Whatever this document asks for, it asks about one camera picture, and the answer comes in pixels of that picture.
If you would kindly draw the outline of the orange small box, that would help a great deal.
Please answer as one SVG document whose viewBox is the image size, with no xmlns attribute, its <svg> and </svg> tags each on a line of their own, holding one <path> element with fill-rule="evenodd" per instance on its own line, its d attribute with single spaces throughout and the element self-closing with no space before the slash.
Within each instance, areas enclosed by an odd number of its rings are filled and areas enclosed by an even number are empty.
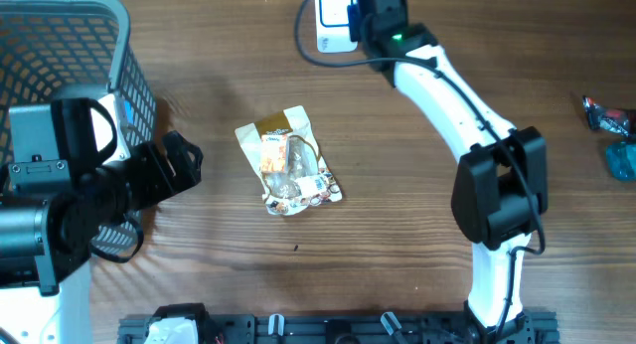
<svg viewBox="0 0 636 344">
<path fill-rule="evenodd" d="M 267 134 L 261 136 L 260 164 L 261 173 L 284 173 L 288 167 L 289 139 L 286 134 Z"/>
</svg>

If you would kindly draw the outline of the beige snack pouch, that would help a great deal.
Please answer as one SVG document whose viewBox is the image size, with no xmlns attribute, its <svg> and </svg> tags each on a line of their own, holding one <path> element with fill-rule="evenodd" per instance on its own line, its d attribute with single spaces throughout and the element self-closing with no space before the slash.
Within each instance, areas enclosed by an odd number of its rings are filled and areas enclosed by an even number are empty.
<svg viewBox="0 0 636 344">
<path fill-rule="evenodd" d="M 286 134 L 288 167 L 284 173 L 260 172 L 261 136 Z M 292 216 L 310 207 L 339 202 L 342 189 L 328 167 L 303 106 L 284 109 L 235 130 L 239 146 L 262 187 L 271 215 Z"/>
</svg>

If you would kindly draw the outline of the red small packet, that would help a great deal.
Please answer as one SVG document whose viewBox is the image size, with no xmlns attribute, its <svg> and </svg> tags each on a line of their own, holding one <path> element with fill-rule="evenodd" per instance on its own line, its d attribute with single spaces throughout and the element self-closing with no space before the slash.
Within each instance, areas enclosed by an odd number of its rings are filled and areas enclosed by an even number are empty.
<svg viewBox="0 0 636 344">
<path fill-rule="evenodd" d="M 624 108 L 607 108 L 591 97 L 582 97 L 588 127 L 591 130 L 606 130 L 624 137 L 635 136 L 635 110 Z"/>
</svg>

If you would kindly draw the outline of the blue mouthwash bottle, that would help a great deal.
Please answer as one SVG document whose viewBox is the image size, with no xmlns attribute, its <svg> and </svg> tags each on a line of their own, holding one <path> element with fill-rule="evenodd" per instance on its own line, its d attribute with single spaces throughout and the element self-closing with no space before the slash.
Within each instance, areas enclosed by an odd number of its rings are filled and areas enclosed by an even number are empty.
<svg viewBox="0 0 636 344">
<path fill-rule="evenodd" d="M 611 175 L 619 181 L 635 180 L 635 144 L 622 141 L 610 144 L 606 160 Z"/>
</svg>

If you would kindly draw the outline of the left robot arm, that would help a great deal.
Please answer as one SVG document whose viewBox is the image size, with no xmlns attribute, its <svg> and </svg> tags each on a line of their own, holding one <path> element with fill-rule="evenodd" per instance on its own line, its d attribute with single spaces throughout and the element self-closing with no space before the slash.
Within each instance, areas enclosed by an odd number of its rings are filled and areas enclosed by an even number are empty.
<svg viewBox="0 0 636 344">
<path fill-rule="evenodd" d="M 1 168 L 1 340 L 89 343 L 89 259 L 125 263 L 93 243 L 201 181 L 203 153 L 180 133 L 114 160 L 116 125 L 91 98 L 13 106 L 14 160 Z"/>
</svg>

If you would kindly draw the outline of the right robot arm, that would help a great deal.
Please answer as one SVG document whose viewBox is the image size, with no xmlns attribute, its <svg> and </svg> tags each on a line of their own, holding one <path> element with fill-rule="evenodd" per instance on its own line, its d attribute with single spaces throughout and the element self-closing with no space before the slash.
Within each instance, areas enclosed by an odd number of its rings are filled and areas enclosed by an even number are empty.
<svg viewBox="0 0 636 344">
<path fill-rule="evenodd" d="M 430 31 L 409 22 L 406 0 L 357 0 L 348 13 L 372 68 L 420 108 L 457 162 L 451 211 L 472 244 L 468 317 L 484 340 L 513 335 L 525 317 L 523 257 L 546 249 L 545 140 L 476 94 Z"/>
</svg>

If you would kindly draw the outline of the white barcode scanner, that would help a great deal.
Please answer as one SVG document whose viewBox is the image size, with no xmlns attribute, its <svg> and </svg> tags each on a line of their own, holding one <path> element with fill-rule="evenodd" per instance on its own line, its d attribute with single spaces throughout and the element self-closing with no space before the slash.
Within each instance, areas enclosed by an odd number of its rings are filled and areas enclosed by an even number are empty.
<svg viewBox="0 0 636 344">
<path fill-rule="evenodd" d="M 354 52 L 348 8 L 357 0 L 314 0 L 317 50 L 323 54 Z"/>
</svg>

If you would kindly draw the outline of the grey plastic shopping basket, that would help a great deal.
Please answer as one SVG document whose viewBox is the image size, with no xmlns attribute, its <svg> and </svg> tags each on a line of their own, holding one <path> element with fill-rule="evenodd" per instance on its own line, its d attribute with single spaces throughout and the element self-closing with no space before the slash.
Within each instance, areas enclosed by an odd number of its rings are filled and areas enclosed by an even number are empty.
<svg viewBox="0 0 636 344">
<path fill-rule="evenodd" d="M 14 163 L 9 108 L 55 98 L 102 101 L 113 159 L 154 136 L 156 101 L 130 45 L 119 0 L 1 0 L 1 161 Z"/>
</svg>

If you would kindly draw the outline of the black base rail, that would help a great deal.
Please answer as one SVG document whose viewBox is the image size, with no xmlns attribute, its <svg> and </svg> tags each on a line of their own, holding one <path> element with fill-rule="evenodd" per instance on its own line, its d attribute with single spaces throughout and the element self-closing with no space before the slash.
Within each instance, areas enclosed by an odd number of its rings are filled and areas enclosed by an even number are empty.
<svg viewBox="0 0 636 344">
<path fill-rule="evenodd" d="M 542 343 L 558 344 L 557 315 L 526 311 L 508 323 L 500 339 L 459 311 L 345 316 L 275 313 L 212 314 L 202 303 L 159 307 L 150 315 L 119 321 L 119 343 Z"/>
</svg>

